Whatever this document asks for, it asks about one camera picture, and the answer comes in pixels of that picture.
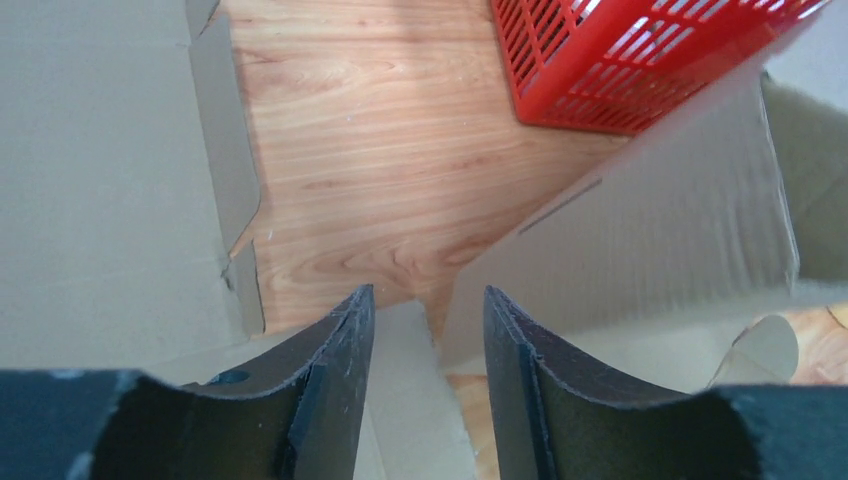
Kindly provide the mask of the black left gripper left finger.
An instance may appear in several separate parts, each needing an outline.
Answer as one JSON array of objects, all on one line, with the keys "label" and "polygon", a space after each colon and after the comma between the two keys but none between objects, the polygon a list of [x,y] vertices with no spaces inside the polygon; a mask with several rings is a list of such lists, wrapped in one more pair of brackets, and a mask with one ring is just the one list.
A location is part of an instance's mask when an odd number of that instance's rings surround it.
[{"label": "black left gripper left finger", "polygon": [[139,370],[5,370],[5,479],[350,479],[375,336],[371,286],[204,384]]}]

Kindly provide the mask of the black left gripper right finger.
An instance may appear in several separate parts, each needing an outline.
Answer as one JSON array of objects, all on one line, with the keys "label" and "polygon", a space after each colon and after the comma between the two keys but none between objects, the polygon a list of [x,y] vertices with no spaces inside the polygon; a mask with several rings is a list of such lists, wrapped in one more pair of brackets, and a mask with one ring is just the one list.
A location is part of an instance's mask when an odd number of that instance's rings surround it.
[{"label": "black left gripper right finger", "polygon": [[843,386],[695,394],[622,372],[484,292],[484,350],[504,479],[843,479]]}]

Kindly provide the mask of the brown cardboard box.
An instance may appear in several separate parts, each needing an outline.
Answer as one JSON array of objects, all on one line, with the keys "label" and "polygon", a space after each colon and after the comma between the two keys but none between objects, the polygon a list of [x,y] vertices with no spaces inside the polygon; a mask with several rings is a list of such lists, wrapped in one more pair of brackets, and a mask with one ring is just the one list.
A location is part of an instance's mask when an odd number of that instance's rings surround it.
[{"label": "brown cardboard box", "polygon": [[499,473],[484,292],[646,382],[843,386],[847,5],[734,69],[458,276],[438,347],[423,309],[377,315],[358,479]]}]

